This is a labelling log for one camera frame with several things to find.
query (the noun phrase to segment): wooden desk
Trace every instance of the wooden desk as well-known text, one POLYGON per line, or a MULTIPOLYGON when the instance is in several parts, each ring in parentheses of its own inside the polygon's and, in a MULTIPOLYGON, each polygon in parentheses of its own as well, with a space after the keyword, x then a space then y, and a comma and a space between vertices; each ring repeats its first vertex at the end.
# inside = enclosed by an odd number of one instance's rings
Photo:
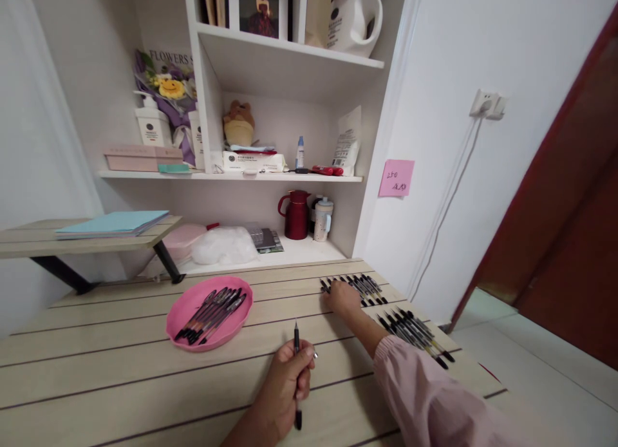
POLYGON ((58 259, 63 254, 93 254, 98 252, 134 251, 154 248, 172 282, 180 283, 181 275, 167 252, 162 239, 182 220, 181 216, 168 216, 152 228, 131 238, 93 238, 82 240, 58 240, 56 230, 87 222, 88 218, 41 220, 20 227, 0 231, 0 259, 30 257, 52 275, 60 278, 77 291, 78 295, 93 290, 97 284, 90 283, 71 267, 58 259))
MULTIPOLYGON (((70 294, 0 341, 0 444, 217 446, 251 404, 272 354, 293 338, 297 318, 319 358, 303 430, 293 429, 283 444, 401 445, 371 360, 320 299, 318 278, 353 273, 372 276, 390 302, 363 309, 369 315, 398 305, 423 318, 362 260, 233 272, 251 284, 255 304, 232 341, 201 354, 172 346, 165 316, 182 292, 215 275, 70 294)), ((427 324, 455 357, 448 362, 455 378, 486 399, 506 392, 427 324)))

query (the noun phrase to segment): pink sticky note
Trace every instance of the pink sticky note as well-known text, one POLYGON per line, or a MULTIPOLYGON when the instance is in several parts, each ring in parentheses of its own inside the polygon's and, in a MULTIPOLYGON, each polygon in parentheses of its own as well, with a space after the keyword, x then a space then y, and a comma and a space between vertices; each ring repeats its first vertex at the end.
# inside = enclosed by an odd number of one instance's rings
POLYGON ((401 197, 410 194, 414 160, 388 159, 382 174, 379 196, 401 197))

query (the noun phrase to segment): photo frame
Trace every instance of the photo frame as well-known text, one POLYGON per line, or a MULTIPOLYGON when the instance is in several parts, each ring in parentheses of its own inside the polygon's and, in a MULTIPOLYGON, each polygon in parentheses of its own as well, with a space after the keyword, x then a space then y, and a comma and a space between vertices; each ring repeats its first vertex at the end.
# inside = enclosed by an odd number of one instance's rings
POLYGON ((230 29, 288 40, 289 0, 229 0, 230 29))

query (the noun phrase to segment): tiled floor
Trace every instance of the tiled floor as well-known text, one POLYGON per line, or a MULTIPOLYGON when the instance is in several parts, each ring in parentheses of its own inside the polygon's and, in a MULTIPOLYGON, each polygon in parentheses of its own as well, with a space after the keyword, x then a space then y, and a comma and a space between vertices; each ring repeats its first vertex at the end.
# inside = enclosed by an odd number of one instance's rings
POLYGON ((618 372, 476 289, 451 337, 575 446, 618 447, 618 372))

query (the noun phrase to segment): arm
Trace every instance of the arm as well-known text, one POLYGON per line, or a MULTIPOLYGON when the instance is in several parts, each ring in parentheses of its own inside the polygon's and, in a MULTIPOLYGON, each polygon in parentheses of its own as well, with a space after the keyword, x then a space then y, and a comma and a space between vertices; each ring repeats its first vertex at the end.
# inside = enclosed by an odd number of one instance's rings
POLYGON ((236 423, 221 447, 273 447, 290 432, 296 402, 309 396, 310 370, 315 368, 314 347, 301 339, 286 342, 272 358, 253 405, 236 423))
POLYGON ((425 352, 367 316, 351 286, 335 281, 331 294, 323 297, 373 358, 375 377, 406 445, 525 445, 501 413, 467 391, 425 352))

